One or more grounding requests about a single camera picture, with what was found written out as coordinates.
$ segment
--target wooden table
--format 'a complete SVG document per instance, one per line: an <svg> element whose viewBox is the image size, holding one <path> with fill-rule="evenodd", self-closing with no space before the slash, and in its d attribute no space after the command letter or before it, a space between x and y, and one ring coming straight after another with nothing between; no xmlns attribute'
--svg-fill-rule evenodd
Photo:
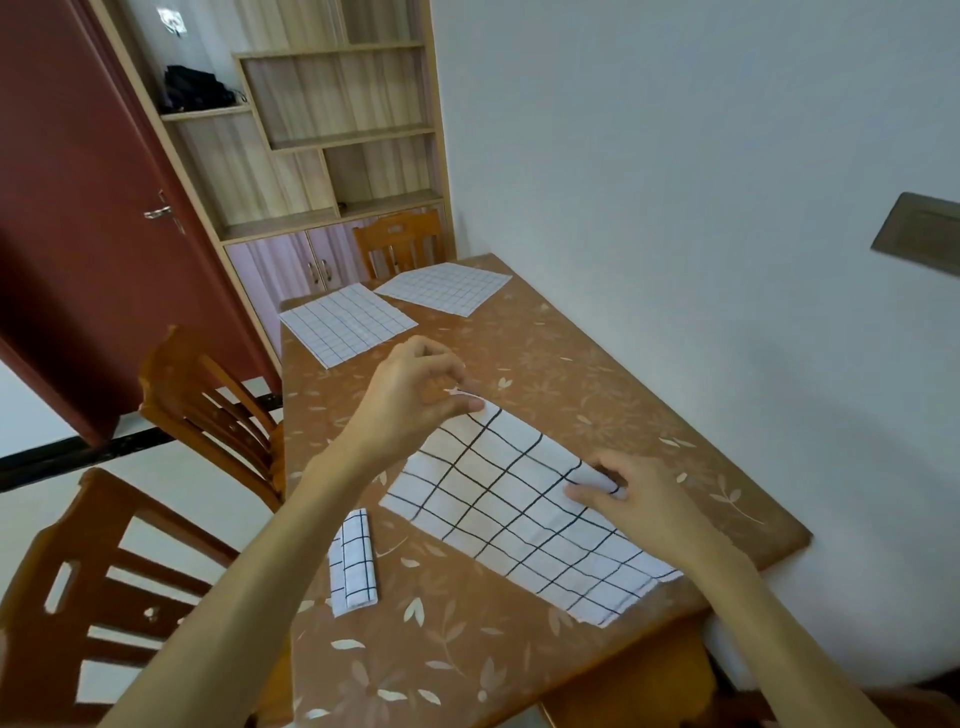
<svg viewBox="0 0 960 728"><path fill-rule="evenodd" d="M513 273L493 255L460 263ZM604 446L663 459L759 567L809 543L799 522L516 274L468 319L390 303L419 324L409 334L441 341L464 359L483 385L480 394L574 454ZM325 370L283 329L288 489L340 433L374 368L402 338ZM298 720L328 711L317 725L494 724L666 623L707 608L682 578L657 587L606 629L577 623L380 508L401 465L360 498L370 509L379 603L334 619L325 604L324 560L294 620Z"/></svg>

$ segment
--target tiled floor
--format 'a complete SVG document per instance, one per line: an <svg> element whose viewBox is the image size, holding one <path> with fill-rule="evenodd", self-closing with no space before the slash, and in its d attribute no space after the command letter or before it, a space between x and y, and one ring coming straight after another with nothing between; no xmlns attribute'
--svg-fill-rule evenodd
<svg viewBox="0 0 960 728"><path fill-rule="evenodd" d="M282 410L274 415L282 418ZM123 423L121 434L144 426L134 420ZM102 467L238 549L270 518L259 498L177 442L111 460ZM81 474L59 475L0 495L0 593L7 590L36 533L55 522L77 494ZM223 571L145 523L134 523L123 546L204 579L216 579ZM113 702L134 676L135 670L125 667L90 666L82 672L80 698ZM504 726L544 728L545 724L536 711L528 711Z"/></svg>

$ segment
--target cabinet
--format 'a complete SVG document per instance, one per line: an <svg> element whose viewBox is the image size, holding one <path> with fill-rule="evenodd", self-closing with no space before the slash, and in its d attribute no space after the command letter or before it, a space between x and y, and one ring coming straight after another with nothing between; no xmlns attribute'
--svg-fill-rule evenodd
<svg viewBox="0 0 960 728"><path fill-rule="evenodd" d="M90 3L277 366L276 297L364 276L351 225L449 220L428 0L167 0L179 34L153 0ZM177 63L241 103L159 114Z"/></svg>

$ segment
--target door handle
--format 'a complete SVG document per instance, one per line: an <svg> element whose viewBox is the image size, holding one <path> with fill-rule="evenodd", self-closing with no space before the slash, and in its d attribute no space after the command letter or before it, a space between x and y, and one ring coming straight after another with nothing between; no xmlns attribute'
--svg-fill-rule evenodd
<svg viewBox="0 0 960 728"><path fill-rule="evenodd" d="M143 216L148 220L155 220L158 217L163 217L164 215L172 215L174 209L169 205L163 207L158 207L157 209L149 209L143 213Z"/></svg>

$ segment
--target right hand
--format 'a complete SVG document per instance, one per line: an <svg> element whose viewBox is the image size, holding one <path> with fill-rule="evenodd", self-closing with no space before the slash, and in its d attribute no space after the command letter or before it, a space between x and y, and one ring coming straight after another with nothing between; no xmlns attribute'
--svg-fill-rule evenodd
<svg viewBox="0 0 960 728"><path fill-rule="evenodd" d="M732 546L657 458L601 449L587 462L625 480L627 497L585 485L566 486L567 497L597 511L652 556L689 571L718 547Z"/></svg>

